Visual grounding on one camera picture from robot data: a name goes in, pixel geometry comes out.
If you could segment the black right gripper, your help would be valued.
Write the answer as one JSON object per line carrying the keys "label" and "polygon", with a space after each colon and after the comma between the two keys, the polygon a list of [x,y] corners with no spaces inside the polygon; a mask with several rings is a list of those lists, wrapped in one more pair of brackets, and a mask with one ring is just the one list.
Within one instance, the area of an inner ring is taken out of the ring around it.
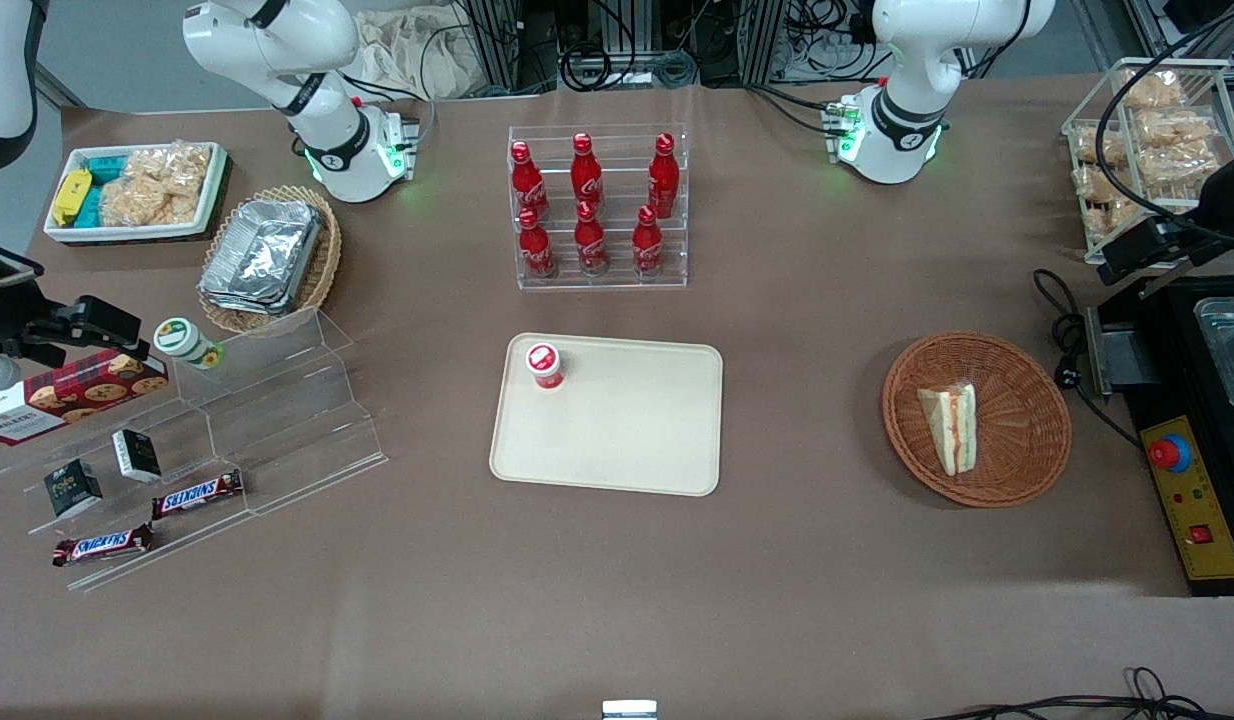
{"label": "black right gripper", "polygon": [[58,369],[67,363],[65,345],[114,348],[143,359],[141,320],[97,296],[78,296],[67,305],[47,299],[0,300],[0,354]]}

